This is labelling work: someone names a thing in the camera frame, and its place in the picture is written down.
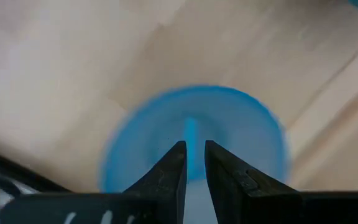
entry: wooden surface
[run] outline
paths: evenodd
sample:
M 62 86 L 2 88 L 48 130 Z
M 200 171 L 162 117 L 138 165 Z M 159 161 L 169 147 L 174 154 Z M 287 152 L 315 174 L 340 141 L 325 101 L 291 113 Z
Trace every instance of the wooden surface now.
M 358 95 L 356 76 L 346 1 L 0 0 L 0 154 L 97 190 L 104 143 L 133 107 L 210 83 L 266 104 L 295 159 Z
M 349 71 L 355 70 L 358 74 L 358 55 L 342 71 L 341 78 L 346 78 Z M 320 119 L 314 116 L 309 119 L 311 124 L 309 130 L 303 130 L 303 133 L 312 133 L 313 127 L 323 127 L 315 136 L 308 136 L 311 141 L 306 144 L 303 153 L 301 153 L 293 164 L 291 175 L 292 186 L 298 189 L 329 189 L 329 190 L 355 190 L 358 189 L 358 94 L 348 98 L 344 103 L 343 96 L 350 91 L 358 91 L 358 80 L 349 82 L 351 85 L 343 85 L 342 90 L 338 88 L 329 88 L 332 91 L 342 93 L 335 98 L 336 102 L 330 107 L 319 113 Z M 333 115 L 329 122 L 324 121 L 329 115 Z

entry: light wood floor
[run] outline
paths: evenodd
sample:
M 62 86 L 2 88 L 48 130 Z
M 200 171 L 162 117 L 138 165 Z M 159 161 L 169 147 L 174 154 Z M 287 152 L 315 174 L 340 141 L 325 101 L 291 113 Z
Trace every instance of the light wood floor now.
M 120 120 L 160 91 L 196 83 L 265 103 L 287 129 L 291 158 L 306 161 L 295 163 L 291 184 L 338 188 L 328 181 L 333 171 L 314 178 L 316 166 L 335 169 L 315 162 L 326 154 L 304 155 L 358 99 L 358 8 L 342 0 L 0 0 L 0 154 L 65 187 L 97 190 L 103 147 Z M 344 159 L 334 156 L 342 163 L 354 148 L 346 145 Z

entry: wood grain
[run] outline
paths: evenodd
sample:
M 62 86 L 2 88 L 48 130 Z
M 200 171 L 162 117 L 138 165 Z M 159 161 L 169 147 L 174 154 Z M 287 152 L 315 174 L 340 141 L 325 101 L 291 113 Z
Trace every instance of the wood grain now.
M 325 88 L 357 52 L 358 8 L 343 0 L 0 0 L 0 154 L 96 190 L 103 143 L 126 113 L 200 83 L 258 98 L 300 127 L 303 148 L 346 106 Z M 311 103 L 328 106 L 324 121 Z
M 307 110 L 288 129 L 293 158 L 317 137 L 358 96 L 358 53 L 328 82 Z
M 308 190 L 358 190 L 358 113 L 295 176 Z

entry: black tool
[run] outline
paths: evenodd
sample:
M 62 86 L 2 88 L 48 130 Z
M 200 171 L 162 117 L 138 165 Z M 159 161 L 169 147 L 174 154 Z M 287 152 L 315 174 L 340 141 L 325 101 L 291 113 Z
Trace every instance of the black tool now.
M 0 156 L 0 191 L 11 197 L 20 197 L 23 192 L 18 184 L 33 192 L 69 192 L 68 189 Z
M 214 141 L 205 144 L 206 176 L 218 223 L 358 223 L 358 192 L 298 192 Z M 186 144 L 176 143 L 120 194 L 20 196 L 1 224 L 183 223 Z

